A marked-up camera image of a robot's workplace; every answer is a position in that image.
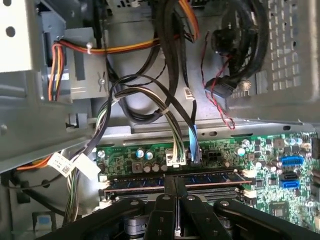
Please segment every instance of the microchip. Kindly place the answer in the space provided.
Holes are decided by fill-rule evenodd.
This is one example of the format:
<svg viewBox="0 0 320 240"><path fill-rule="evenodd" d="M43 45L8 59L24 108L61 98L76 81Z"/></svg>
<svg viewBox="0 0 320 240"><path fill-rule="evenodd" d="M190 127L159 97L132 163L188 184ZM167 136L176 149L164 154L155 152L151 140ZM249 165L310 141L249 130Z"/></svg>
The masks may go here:
<svg viewBox="0 0 320 240"><path fill-rule="evenodd" d="M258 158L260 158L260 156L261 156L260 152L255 152L254 153L254 158L258 159Z"/></svg>
<svg viewBox="0 0 320 240"><path fill-rule="evenodd" d="M291 153L291 147L290 146L286 146L283 148L283 151L285 154L290 154Z"/></svg>
<svg viewBox="0 0 320 240"><path fill-rule="evenodd" d="M252 162L252 161L254 161L254 160L255 160L255 155L252 154L252 153L249 153L249 154L248 154L248 161Z"/></svg>
<svg viewBox="0 0 320 240"><path fill-rule="evenodd" d="M300 152L300 147L299 146L292 146L292 152L299 153Z"/></svg>
<svg viewBox="0 0 320 240"><path fill-rule="evenodd" d="M269 178L269 185L270 186L275 186L277 185L277 179L275 177Z"/></svg>
<svg viewBox="0 0 320 240"><path fill-rule="evenodd" d="M269 213L280 219L289 220L289 204L287 201L272 201L269 204Z"/></svg>
<svg viewBox="0 0 320 240"><path fill-rule="evenodd" d="M275 149L283 149L285 147L285 140L282 139L282 138L279 138L279 139L275 139L274 140L274 148Z"/></svg>
<svg viewBox="0 0 320 240"><path fill-rule="evenodd" d="M256 186L257 188L262 188L264 186L264 181L263 180L257 180L256 181Z"/></svg>

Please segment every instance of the white connector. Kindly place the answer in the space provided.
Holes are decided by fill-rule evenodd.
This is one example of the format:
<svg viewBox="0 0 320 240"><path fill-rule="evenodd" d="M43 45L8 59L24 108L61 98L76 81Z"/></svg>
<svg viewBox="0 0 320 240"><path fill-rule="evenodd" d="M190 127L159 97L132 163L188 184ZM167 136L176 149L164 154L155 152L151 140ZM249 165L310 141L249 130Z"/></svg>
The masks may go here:
<svg viewBox="0 0 320 240"><path fill-rule="evenodd" d="M254 199L257 197L256 190L243 190L243 195L247 198Z"/></svg>
<svg viewBox="0 0 320 240"><path fill-rule="evenodd" d="M255 169L252 169L252 170L243 169L241 172L245 177L250 179L255 178L257 176L257 170Z"/></svg>

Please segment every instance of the electronic component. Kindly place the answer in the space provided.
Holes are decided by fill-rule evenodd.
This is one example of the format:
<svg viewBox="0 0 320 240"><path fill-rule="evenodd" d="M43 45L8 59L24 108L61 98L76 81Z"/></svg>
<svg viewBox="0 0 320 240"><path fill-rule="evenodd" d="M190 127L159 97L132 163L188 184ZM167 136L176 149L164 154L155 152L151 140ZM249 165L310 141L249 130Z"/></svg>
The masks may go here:
<svg viewBox="0 0 320 240"><path fill-rule="evenodd" d="M320 231L320 215L314 217L315 229Z"/></svg>
<svg viewBox="0 0 320 240"><path fill-rule="evenodd" d="M277 168L281 168L282 167L282 162L281 161L278 161L276 159L272 160L271 161L271 164Z"/></svg>
<svg viewBox="0 0 320 240"><path fill-rule="evenodd" d="M283 148L283 152L284 152L285 154L290 154L290 153L291 153L291 146L285 146L285 147Z"/></svg>
<svg viewBox="0 0 320 240"><path fill-rule="evenodd" d="M248 154L248 161L252 162L255 160L255 155L253 153Z"/></svg>
<svg viewBox="0 0 320 240"><path fill-rule="evenodd" d="M143 164L142 162L133 162L132 163L132 173L140 174L143 172Z"/></svg>
<svg viewBox="0 0 320 240"><path fill-rule="evenodd" d="M311 190L311 195L312 195L312 198L320 203L320 186L317 185L317 184L311 184L310 185L310 190Z"/></svg>
<svg viewBox="0 0 320 240"><path fill-rule="evenodd" d="M145 151L142 148L139 148L136 152L135 155L138 159L141 159L145 155Z"/></svg>
<svg viewBox="0 0 320 240"><path fill-rule="evenodd" d="M242 146L248 148L250 146L250 141L248 139L244 139L242 141Z"/></svg>
<svg viewBox="0 0 320 240"><path fill-rule="evenodd" d="M295 189L299 188L300 181L299 180L280 180L279 187L284 189Z"/></svg>
<svg viewBox="0 0 320 240"><path fill-rule="evenodd" d="M166 172L166 171L168 171L168 167L167 167L167 165L166 165L166 163L164 162L164 163L161 163L161 171L163 171L163 172Z"/></svg>
<svg viewBox="0 0 320 240"><path fill-rule="evenodd" d="M277 179L275 177L269 178L269 185L270 186L275 186L277 185Z"/></svg>
<svg viewBox="0 0 320 240"><path fill-rule="evenodd" d="M267 139L265 140L265 144L271 145L271 144L272 144L272 140L271 140L270 138L267 138Z"/></svg>
<svg viewBox="0 0 320 240"><path fill-rule="evenodd" d="M257 176L257 170L252 169L252 170L248 170L248 169L243 169L242 174L247 177L247 178L255 178Z"/></svg>
<svg viewBox="0 0 320 240"><path fill-rule="evenodd" d="M145 153L145 159L151 160L151 159L153 159L153 158L154 158L154 154L153 154L151 151L147 151L147 152Z"/></svg>
<svg viewBox="0 0 320 240"><path fill-rule="evenodd" d="M257 197L257 191L256 190L243 190L243 195L247 198L253 199Z"/></svg>
<svg viewBox="0 0 320 240"><path fill-rule="evenodd" d="M289 220L289 203L287 201L273 201L269 204L269 214L280 219Z"/></svg>
<svg viewBox="0 0 320 240"><path fill-rule="evenodd" d="M295 139L296 144L301 145L304 141L302 138L298 137Z"/></svg>
<svg viewBox="0 0 320 240"><path fill-rule="evenodd" d="M282 165L284 167L289 167L289 166L299 166L304 163L304 158L302 156L282 156L279 158L279 160L282 162Z"/></svg>
<svg viewBox="0 0 320 240"><path fill-rule="evenodd" d="M254 160L252 163L257 169L262 168L262 163L258 159Z"/></svg>
<svg viewBox="0 0 320 240"><path fill-rule="evenodd" d="M255 186L256 186L257 188L263 188L263 187L264 187L264 181L263 181L262 179L256 180Z"/></svg>
<svg viewBox="0 0 320 240"><path fill-rule="evenodd" d="M299 146L292 146L292 152L295 154L298 154L300 152L300 147Z"/></svg>
<svg viewBox="0 0 320 240"><path fill-rule="evenodd" d="M206 155L209 161L215 161L215 162L222 161L222 154L220 151L208 151Z"/></svg>
<svg viewBox="0 0 320 240"><path fill-rule="evenodd" d="M179 159L179 158L174 159L174 153L172 150L165 151L165 161L168 167L173 166L174 168L178 168L180 165L187 164L187 161L185 159Z"/></svg>
<svg viewBox="0 0 320 240"><path fill-rule="evenodd" d="M270 162L267 163L267 164L265 165L265 167L266 167L268 170L270 170L272 173L275 173L275 172L277 171L277 167L276 167L276 166L273 166Z"/></svg>
<svg viewBox="0 0 320 240"><path fill-rule="evenodd" d="M320 159L320 139L312 138L311 139L311 147L312 147L312 158Z"/></svg>
<svg viewBox="0 0 320 240"><path fill-rule="evenodd" d="M285 140L282 138L275 139L273 142L273 147L275 149L283 149L286 146Z"/></svg>
<svg viewBox="0 0 320 240"><path fill-rule="evenodd" d="M254 158L259 159L260 156L261 156L261 153L260 153L260 152L255 152L255 153L254 153Z"/></svg>
<svg viewBox="0 0 320 240"><path fill-rule="evenodd" d="M152 165L152 171L154 171L154 172L159 172L159 170L160 170L159 164L158 164L158 163L153 163L153 165Z"/></svg>
<svg viewBox="0 0 320 240"><path fill-rule="evenodd" d="M143 171L144 171L145 173L150 173L150 172L151 172L151 167L152 167L152 165L151 165L149 162L147 162L147 163L144 164L144 166L143 166Z"/></svg>
<svg viewBox="0 0 320 240"><path fill-rule="evenodd" d="M246 150L242 147L236 147L234 153L239 157L243 157L246 154Z"/></svg>

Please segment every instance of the perforated metal panel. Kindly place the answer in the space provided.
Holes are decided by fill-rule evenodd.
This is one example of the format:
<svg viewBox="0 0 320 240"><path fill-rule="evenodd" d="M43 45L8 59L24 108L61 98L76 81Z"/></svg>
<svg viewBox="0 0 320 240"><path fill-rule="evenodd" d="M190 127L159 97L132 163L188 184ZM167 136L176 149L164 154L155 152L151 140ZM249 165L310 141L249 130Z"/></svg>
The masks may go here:
<svg viewBox="0 0 320 240"><path fill-rule="evenodd" d="M269 50L264 66L227 100L230 115L267 121L318 122L320 1L265 1Z"/></svg>

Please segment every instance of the white label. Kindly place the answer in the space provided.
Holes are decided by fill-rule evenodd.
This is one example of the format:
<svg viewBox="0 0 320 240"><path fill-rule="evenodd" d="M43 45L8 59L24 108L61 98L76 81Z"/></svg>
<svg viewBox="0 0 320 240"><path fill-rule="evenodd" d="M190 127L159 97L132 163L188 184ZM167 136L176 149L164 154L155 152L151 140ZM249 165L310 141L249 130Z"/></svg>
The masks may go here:
<svg viewBox="0 0 320 240"><path fill-rule="evenodd" d="M85 154L81 153L80 156L73 162L86 177L90 180L97 178L101 169Z"/></svg>
<svg viewBox="0 0 320 240"><path fill-rule="evenodd" d="M53 167L65 178L70 175L75 166L67 158L62 156L60 153L55 152L48 161L48 165Z"/></svg>
<svg viewBox="0 0 320 240"><path fill-rule="evenodd" d="M193 92L190 90L190 88L184 87L183 90L184 90L185 99L195 100L195 96L194 96Z"/></svg>

